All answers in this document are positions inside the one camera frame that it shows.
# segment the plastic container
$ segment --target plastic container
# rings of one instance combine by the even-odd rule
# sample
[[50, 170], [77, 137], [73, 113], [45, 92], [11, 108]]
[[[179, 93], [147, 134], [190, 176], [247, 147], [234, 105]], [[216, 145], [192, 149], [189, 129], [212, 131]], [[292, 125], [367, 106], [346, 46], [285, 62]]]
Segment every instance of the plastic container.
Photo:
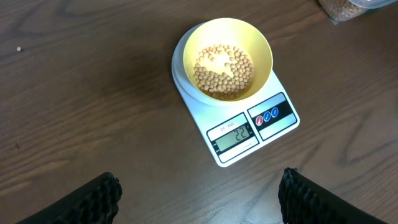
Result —
[[337, 22], [347, 21], [369, 9], [386, 6], [397, 0], [319, 0], [322, 8]]
[[[204, 94], [198, 87], [193, 75], [193, 66], [196, 64], [195, 59], [197, 58], [198, 52], [207, 46], [214, 44], [229, 44], [232, 46], [238, 46], [244, 49], [251, 58], [254, 65], [254, 77], [252, 83], [248, 88], [241, 93], [239, 98], [233, 100], [218, 100], [218, 101], [240, 101], [248, 100], [254, 96], [267, 82], [271, 71], [272, 71], [272, 52], [269, 47], [266, 38], [258, 31], [254, 26], [247, 22], [239, 19], [221, 18], [208, 21], [200, 25], [189, 37], [185, 44], [183, 52], [183, 66], [185, 73], [191, 84]], [[208, 70], [215, 71], [217, 73], [230, 71], [224, 66], [224, 61], [217, 60], [215, 63], [205, 62], [203, 66]]]

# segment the dark wood surface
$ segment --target dark wood surface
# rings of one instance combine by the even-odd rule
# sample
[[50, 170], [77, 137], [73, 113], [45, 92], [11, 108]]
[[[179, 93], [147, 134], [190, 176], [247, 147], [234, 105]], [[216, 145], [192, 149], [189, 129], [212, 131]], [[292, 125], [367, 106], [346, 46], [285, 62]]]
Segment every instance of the dark wood surface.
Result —
[[[313, 0], [0, 1], [0, 223], [105, 171], [124, 190], [117, 224], [280, 223], [287, 166], [398, 223], [397, 11], [335, 26]], [[226, 169], [170, 74], [179, 38], [217, 17], [267, 37], [301, 117]]]

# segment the scale display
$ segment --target scale display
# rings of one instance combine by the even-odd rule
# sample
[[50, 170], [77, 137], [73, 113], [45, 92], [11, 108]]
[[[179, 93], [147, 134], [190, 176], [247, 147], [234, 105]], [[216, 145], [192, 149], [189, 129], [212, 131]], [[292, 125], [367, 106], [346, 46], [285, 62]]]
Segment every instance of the scale display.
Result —
[[212, 128], [207, 136], [221, 162], [227, 162], [259, 144], [244, 113]]
[[223, 137], [216, 140], [218, 149], [222, 152], [225, 149], [247, 139], [249, 137], [249, 132], [245, 126], [240, 126], [237, 129], [231, 131], [230, 133], [224, 135]]

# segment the scale buttons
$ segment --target scale buttons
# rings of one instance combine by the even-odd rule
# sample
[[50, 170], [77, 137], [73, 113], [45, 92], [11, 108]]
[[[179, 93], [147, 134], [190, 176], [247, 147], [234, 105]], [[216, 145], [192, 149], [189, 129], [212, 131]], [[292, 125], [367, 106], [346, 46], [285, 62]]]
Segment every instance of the scale buttons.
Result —
[[275, 118], [276, 116], [278, 116], [278, 113], [279, 113], [278, 108], [273, 108], [273, 109], [271, 110], [271, 115], [272, 115], [273, 118]]
[[261, 124], [262, 124], [262, 116], [259, 115], [259, 116], [257, 116], [257, 118], [256, 118], [256, 125], [257, 125], [257, 126], [260, 126]]
[[270, 119], [271, 119], [271, 113], [270, 113], [269, 111], [267, 111], [267, 112], [264, 114], [264, 121], [265, 121], [265, 122], [268, 122]]

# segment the digital kitchen scale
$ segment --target digital kitchen scale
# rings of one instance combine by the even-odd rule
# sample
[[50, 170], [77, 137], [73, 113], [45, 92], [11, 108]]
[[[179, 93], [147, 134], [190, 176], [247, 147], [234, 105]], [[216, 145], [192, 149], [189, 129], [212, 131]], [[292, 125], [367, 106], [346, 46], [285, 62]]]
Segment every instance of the digital kitchen scale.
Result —
[[220, 106], [208, 100], [188, 79], [183, 51], [190, 29], [177, 44], [172, 59], [174, 82], [216, 163], [227, 167], [295, 129], [300, 118], [276, 74], [250, 100]]

